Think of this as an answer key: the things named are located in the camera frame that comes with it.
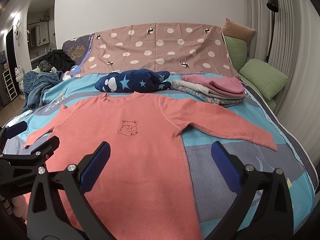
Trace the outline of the teal blue knit blanket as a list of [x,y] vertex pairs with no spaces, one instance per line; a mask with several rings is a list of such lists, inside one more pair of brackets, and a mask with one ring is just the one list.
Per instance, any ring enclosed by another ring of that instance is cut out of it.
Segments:
[[44,106],[43,96],[45,91],[53,88],[62,81],[63,72],[54,73],[29,71],[24,75],[23,94],[25,97],[22,113],[36,110]]

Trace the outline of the white storage rack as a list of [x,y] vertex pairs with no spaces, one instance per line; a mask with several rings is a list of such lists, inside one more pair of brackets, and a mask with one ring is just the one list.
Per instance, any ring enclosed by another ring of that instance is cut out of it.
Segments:
[[10,69],[5,70],[1,74],[1,76],[4,83],[4,87],[6,89],[7,96],[10,101],[13,101],[17,97],[17,91],[10,74]]

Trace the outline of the green pillow back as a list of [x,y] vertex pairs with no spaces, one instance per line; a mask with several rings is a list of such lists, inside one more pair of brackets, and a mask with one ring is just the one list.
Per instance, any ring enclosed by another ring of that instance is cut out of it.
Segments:
[[240,69],[247,62],[247,43],[241,39],[229,36],[225,36],[225,42],[232,65],[237,72],[240,72]]

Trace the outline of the floral folded garment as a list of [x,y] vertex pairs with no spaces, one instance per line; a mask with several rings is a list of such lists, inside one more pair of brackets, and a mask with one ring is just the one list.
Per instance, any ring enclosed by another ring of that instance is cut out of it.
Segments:
[[182,86],[173,85],[173,84],[171,84],[170,89],[190,94],[190,95],[196,97],[197,99],[200,99],[203,102],[212,103],[212,104],[215,104],[215,105],[220,105],[220,106],[225,107],[225,108],[238,105],[238,104],[240,104],[240,103],[242,103],[244,101],[244,98],[240,98],[240,99],[219,99],[219,98],[207,96],[206,94],[203,94],[202,92],[197,92],[197,91],[192,90],[192,89],[187,88],[187,87],[182,87]]

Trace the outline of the brown polka dot blanket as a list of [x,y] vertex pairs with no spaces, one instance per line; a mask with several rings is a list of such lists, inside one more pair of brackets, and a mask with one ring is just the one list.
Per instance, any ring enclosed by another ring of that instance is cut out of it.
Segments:
[[134,69],[238,77],[220,27],[147,23],[97,32],[75,77]]

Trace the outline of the pink folded garment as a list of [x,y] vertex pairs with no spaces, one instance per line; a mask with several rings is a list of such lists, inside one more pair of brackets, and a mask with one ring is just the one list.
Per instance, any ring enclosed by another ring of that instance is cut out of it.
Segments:
[[227,96],[244,96],[245,89],[236,77],[205,77],[200,74],[184,75],[181,80],[203,85]]

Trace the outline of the black floor lamp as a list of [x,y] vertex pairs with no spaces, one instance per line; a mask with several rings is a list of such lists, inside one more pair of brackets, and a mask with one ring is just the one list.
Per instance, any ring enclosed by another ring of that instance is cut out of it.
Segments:
[[274,28],[275,28],[275,16],[279,12],[279,1],[278,0],[268,0],[266,3],[267,8],[271,12],[271,35],[270,35],[270,40],[269,40],[269,46],[268,46],[268,51],[265,57],[265,62],[268,63],[269,58],[270,58],[270,53],[272,49],[272,44],[273,44],[273,38],[274,38]]

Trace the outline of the dark blue patterned pillow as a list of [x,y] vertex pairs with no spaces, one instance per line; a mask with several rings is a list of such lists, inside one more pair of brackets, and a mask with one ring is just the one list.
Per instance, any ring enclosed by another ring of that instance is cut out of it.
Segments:
[[75,62],[75,65],[82,63],[90,49],[93,35],[79,36],[63,43],[62,50]]

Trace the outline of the navy star fleece blanket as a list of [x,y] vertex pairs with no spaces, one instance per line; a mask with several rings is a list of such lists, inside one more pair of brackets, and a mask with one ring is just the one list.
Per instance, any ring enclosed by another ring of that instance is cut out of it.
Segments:
[[153,72],[148,69],[112,72],[101,77],[95,83],[95,89],[107,93],[157,92],[171,87],[171,82],[167,81],[169,76],[168,71]]

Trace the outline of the green pillow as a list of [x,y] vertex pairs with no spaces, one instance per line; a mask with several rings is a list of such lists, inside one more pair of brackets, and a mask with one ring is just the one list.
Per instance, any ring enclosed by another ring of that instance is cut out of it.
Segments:
[[289,79],[281,71],[258,59],[247,61],[239,73],[255,85],[267,100],[274,98],[286,86]]
[[237,72],[240,72],[240,69],[247,62],[247,43],[241,39],[229,36],[225,36],[225,42],[232,65]]

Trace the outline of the white wall cabinet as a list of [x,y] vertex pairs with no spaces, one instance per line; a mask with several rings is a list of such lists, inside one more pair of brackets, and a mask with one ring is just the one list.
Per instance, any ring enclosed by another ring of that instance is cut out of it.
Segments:
[[49,31],[48,22],[40,22],[35,25],[36,32],[36,46],[40,47],[42,45],[49,43]]

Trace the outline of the grey pleated curtain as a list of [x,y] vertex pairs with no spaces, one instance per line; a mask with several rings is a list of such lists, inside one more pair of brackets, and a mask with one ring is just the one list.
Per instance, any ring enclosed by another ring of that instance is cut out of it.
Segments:
[[[319,162],[319,14],[310,0],[278,0],[269,64],[289,78],[275,114]],[[256,30],[249,56],[264,60],[271,35],[268,0],[246,0],[246,24]]]

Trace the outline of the green pillow front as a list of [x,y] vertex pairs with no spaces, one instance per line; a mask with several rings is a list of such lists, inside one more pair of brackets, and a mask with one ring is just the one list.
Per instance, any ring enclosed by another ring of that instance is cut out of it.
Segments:
[[239,73],[255,85],[267,100],[274,98],[286,86],[289,79],[281,71],[258,59],[247,61]]

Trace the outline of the black clothes pile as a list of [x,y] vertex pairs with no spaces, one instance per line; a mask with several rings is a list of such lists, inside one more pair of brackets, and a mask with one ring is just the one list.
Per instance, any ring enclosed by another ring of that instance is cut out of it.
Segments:
[[54,67],[63,73],[71,70],[75,62],[62,50],[49,51],[40,61],[38,67],[42,72],[50,72]]

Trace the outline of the tan brown pillow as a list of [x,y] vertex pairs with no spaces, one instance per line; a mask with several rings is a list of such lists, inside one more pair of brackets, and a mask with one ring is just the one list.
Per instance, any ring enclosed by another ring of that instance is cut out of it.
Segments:
[[247,43],[247,45],[249,45],[256,33],[256,30],[226,18],[222,33],[224,36],[243,40]]

